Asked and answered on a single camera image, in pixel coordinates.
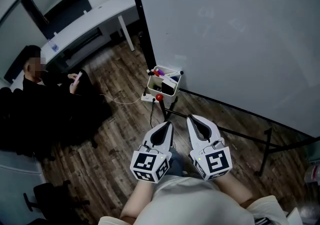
red knob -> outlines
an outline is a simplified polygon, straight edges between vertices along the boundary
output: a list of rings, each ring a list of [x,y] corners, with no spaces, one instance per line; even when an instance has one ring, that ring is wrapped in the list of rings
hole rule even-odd
[[[158,102],[161,102],[163,99],[164,99],[164,96],[160,93],[158,93],[156,96],[155,96],[155,99],[158,101]]]

black cable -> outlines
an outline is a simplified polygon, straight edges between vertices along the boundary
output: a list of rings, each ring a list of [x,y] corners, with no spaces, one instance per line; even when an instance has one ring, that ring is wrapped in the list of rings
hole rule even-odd
[[[146,96],[146,90],[147,90],[148,86],[146,88],[144,88],[144,92],[143,92],[143,96]]]
[[[156,99],[153,98],[152,99],[152,108],[151,108],[151,113],[150,113],[150,126],[151,126],[151,128],[153,128],[152,124],[151,124],[151,120],[152,120],[152,113],[154,112],[155,101],[156,101]]]

power strip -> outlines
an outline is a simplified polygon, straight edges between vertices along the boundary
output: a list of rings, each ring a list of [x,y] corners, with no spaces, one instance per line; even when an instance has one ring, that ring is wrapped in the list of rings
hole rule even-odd
[[[141,101],[144,101],[144,102],[152,103],[153,99],[156,99],[156,97],[152,96],[150,93],[147,93],[145,96],[142,94],[141,96]]]

smartphone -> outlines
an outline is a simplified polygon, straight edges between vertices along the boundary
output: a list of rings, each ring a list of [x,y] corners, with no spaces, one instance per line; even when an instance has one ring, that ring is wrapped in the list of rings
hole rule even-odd
[[[73,82],[73,85],[75,85],[77,82],[78,82],[78,80],[79,80],[79,78],[82,76],[82,72],[80,71],[79,72],[79,74],[78,74],[78,76],[75,78],[75,80],[74,80],[74,82]]]

